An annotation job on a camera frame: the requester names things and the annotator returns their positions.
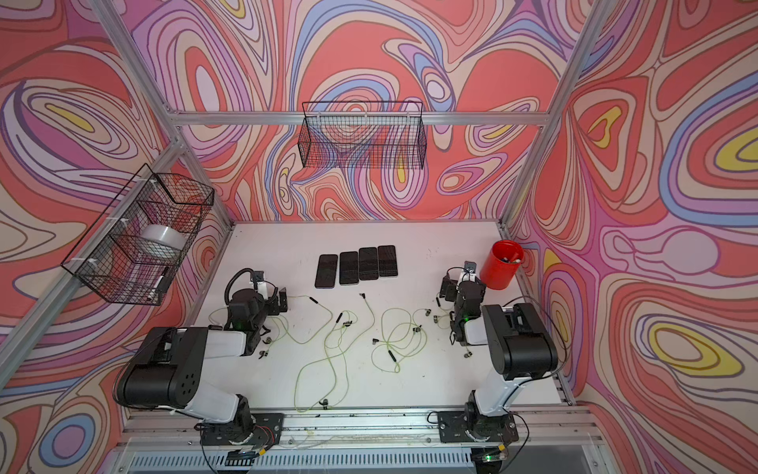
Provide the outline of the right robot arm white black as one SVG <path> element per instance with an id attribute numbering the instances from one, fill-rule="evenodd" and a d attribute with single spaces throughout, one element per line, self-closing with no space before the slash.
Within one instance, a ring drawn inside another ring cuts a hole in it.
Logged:
<path id="1" fill-rule="evenodd" d="M 444 444 L 516 442 L 511 404 L 527 383 L 552 376 L 559 365 L 558 350 L 533 304 L 516 299 L 485 304 L 485 296 L 484 282 L 466 269 L 458 278 L 442 279 L 438 298 L 453 304 L 448 313 L 451 343 L 485 347 L 492 363 L 461 411 L 436 414 Z"/>

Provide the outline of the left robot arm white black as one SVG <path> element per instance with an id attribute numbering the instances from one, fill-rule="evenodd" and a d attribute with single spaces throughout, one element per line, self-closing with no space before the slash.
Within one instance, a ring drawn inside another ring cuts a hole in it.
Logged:
<path id="1" fill-rule="evenodd" d="M 270 333 L 266 320 L 288 310 L 287 293 L 264 272 L 244 268 L 227 282 L 222 310 L 222 325 L 151 329 L 116 378 L 114 400 L 128 409 L 168 410 L 196 420 L 203 448 L 268 450 L 280 442 L 282 414 L 253 414 L 244 395 L 210 383 L 203 366 L 254 355 Z"/>

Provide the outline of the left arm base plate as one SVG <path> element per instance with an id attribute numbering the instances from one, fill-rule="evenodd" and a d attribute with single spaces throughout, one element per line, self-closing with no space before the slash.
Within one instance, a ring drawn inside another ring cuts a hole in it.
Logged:
<path id="1" fill-rule="evenodd" d="M 280 443 L 283 413 L 255 413 L 249 420 L 234 420 L 227 424 L 198 423 L 203 446 L 252 446 L 271 448 Z"/>

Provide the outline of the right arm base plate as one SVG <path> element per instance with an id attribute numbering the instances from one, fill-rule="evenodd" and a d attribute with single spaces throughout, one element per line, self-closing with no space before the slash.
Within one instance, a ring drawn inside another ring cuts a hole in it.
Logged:
<path id="1" fill-rule="evenodd" d="M 509 446 L 519 440 L 511 414 L 486 417 L 465 411 L 442 411 L 435 416 L 439 438 L 444 444 L 497 442 Z"/>

